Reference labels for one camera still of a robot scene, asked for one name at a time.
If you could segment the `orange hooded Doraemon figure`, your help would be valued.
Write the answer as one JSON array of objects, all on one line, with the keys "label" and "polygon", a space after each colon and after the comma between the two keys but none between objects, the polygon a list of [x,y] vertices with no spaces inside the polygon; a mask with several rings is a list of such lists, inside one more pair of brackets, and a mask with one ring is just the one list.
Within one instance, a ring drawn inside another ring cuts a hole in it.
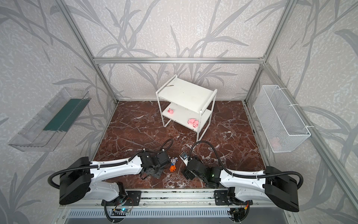
[{"label": "orange hooded Doraemon figure", "polygon": [[174,172],[176,170],[176,166],[172,165],[169,170],[170,170],[170,172]]}]

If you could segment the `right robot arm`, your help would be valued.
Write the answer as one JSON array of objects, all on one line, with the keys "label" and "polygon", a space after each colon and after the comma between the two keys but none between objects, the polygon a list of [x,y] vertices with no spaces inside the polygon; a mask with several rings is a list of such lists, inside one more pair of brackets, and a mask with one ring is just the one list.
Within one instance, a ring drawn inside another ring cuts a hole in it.
[{"label": "right robot arm", "polygon": [[[299,212],[298,189],[303,184],[303,177],[296,172],[281,172],[267,166],[265,170],[246,172],[229,170],[223,167],[207,167],[198,157],[189,158],[183,153],[180,158],[186,168],[183,175],[186,179],[200,179],[207,188],[227,189],[225,199],[218,204],[250,203],[252,201],[271,201],[277,207],[291,212]],[[297,181],[293,175],[300,176]]]}]

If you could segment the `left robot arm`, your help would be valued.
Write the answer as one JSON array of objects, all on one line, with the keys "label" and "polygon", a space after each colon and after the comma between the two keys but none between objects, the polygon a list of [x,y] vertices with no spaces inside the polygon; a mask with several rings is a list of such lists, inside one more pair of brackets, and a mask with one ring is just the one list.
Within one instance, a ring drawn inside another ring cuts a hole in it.
[{"label": "left robot arm", "polygon": [[128,194],[122,183],[109,183],[108,179],[124,175],[145,175],[160,178],[170,167],[167,152],[139,151],[134,156],[112,161],[89,161],[81,157],[67,169],[53,173],[48,184],[60,191],[59,203],[68,205],[82,199],[104,200],[118,205]]}]

